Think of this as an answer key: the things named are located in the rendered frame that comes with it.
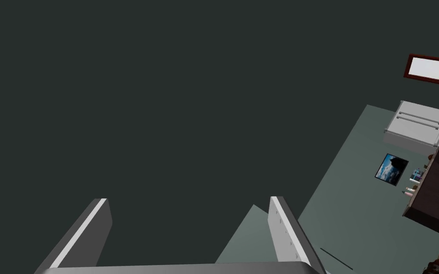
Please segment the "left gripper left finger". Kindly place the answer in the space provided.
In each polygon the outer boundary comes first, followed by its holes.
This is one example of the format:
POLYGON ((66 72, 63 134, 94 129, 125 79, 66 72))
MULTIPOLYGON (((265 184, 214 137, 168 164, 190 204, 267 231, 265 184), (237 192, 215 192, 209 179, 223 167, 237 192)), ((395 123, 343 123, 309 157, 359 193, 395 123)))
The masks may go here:
POLYGON ((96 198, 83 211, 35 271, 58 267, 95 267, 112 227, 109 201, 96 198))

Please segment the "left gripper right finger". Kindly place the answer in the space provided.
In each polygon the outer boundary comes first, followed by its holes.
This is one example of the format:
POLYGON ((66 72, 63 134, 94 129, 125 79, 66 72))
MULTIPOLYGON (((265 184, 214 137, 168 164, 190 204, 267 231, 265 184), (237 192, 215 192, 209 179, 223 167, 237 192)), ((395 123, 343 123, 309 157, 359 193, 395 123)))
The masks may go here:
POLYGON ((312 268, 315 274, 326 272, 312 243, 281 196, 270 197, 268 226, 279 262, 299 261, 312 268))

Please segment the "grey refrigerator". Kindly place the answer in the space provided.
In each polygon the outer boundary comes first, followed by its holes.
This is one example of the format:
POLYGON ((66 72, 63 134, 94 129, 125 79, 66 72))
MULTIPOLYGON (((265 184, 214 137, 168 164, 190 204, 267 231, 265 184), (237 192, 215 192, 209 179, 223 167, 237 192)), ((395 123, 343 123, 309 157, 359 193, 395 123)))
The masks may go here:
POLYGON ((383 141, 424 156, 439 148, 439 109, 401 101, 383 141))

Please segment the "red-framed window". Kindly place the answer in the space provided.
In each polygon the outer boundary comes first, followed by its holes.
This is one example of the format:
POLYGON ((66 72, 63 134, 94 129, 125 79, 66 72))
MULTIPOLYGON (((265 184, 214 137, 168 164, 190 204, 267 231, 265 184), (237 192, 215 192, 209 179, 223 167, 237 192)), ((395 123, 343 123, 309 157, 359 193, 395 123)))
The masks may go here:
POLYGON ((439 84, 439 58, 410 54, 405 67, 404 77, 439 84))

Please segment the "blue picture on wall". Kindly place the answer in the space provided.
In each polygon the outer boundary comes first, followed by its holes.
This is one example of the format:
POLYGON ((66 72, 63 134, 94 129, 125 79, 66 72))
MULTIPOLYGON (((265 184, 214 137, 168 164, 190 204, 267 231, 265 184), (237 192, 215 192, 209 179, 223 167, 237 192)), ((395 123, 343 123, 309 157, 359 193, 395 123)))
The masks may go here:
POLYGON ((375 178, 396 186, 408 163, 409 161, 403 158, 386 154, 375 174, 375 178))

